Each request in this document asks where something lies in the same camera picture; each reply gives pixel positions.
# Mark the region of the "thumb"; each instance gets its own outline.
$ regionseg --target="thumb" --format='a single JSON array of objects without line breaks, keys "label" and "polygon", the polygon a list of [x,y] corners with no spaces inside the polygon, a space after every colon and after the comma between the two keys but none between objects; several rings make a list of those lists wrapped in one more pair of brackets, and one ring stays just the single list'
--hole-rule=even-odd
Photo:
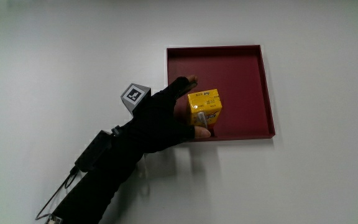
[{"label": "thumb", "polygon": [[210,131],[206,128],[195,126],[195,138],[208,138],[211,136]]}]

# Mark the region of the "hand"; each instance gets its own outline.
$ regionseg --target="hand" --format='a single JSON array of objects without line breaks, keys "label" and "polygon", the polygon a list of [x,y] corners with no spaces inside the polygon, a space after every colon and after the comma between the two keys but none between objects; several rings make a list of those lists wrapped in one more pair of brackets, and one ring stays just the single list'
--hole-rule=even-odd
[{"label": "hand", "polygon": [[202,127],[187,126],[173,117],[176,96],[197,76],[177,78],[166,89],[145,99],[134,111],[134,118],[121,127],[125,138],[151,153],[164,150],[194,138],[208,138],[211,133]]}]

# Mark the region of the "white surface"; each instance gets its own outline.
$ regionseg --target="white surface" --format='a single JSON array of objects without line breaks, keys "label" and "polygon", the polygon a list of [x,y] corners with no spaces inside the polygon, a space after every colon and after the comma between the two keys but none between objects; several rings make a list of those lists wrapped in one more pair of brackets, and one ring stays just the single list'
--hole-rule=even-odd
[{"label": "white surface", "polygon": [[358,1],[64,2],[0,1],[0,223],[45,221],[129,84],[163,88],[166,46],[247,44],[277,135],[149,155],[150,194],[132,176],[101,223],[358,223]]}]

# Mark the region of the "finger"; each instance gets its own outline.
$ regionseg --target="finger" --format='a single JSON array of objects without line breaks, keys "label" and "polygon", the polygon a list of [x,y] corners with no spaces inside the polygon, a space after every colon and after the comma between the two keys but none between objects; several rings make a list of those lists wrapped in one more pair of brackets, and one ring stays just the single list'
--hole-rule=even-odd
[{"label": "finger", "polygon": [[211,136],[210,131],[206,128],[195,126],[195,138],[208,138]]},{"label": "finger", "polygon": [[[196,77],[190,76],[190,80],[195,81]],[[156,93],[156,95],[169,96],[171,99],[176,101],[176,99],[188,92],[188,90],[190,90],[190,87],[196,85],[196,83],[192,83],[192,86],[190,86],[190,84],[191,83],[189,82],[189,79],[187,79],[186,77],[179,77],[169,86],[167,86],[164,90]]]},{"label": "finger", "polygon": [[196,75],[190,75],[190,76],[187,76],[186,78],[189,80],[190,83],[198,82],[198,77]]}]

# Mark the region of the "tray rim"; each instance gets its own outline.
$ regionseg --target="tray rim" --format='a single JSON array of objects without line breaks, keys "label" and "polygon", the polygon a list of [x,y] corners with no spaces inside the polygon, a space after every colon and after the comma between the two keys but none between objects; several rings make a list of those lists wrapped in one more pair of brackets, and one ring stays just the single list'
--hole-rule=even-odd
[{"label": "tray rim", "polygon": [[271,139],[273,136],[276,135],[275,133],[275,126],[273,121],[273,113],[272,113],[272,106],[270,104],[270,95],[269,95],[269,88],[267,85],[264,61],[263,61],[263,54],[262,54],[262,47],[261,45],[217,45],[217,46],[191,46],[191,47],[167,47],[165,54],[166,54],[166,79],[167,85],[169,84],[169,58],[170,58],[170,51],[174,50],[206,50],[206,49],[222,49],[222,50],[240,50],[240,49],[254,49],[257,50],[257,59],[258,59],[258,67],[259,67],[259,75],[260,75],[260,83],[262,86],[262,94],[264,98],[264,107],[266,112],[267,118],[267,126],[268,126],[268,134],[248,134],[248,135],[239,135],[239,136],[220,136],[220,137],[210,137],[208,139],[194,139],[194,142],[200,141],[231,141],[231,140],[247,140],[247,139]]}]

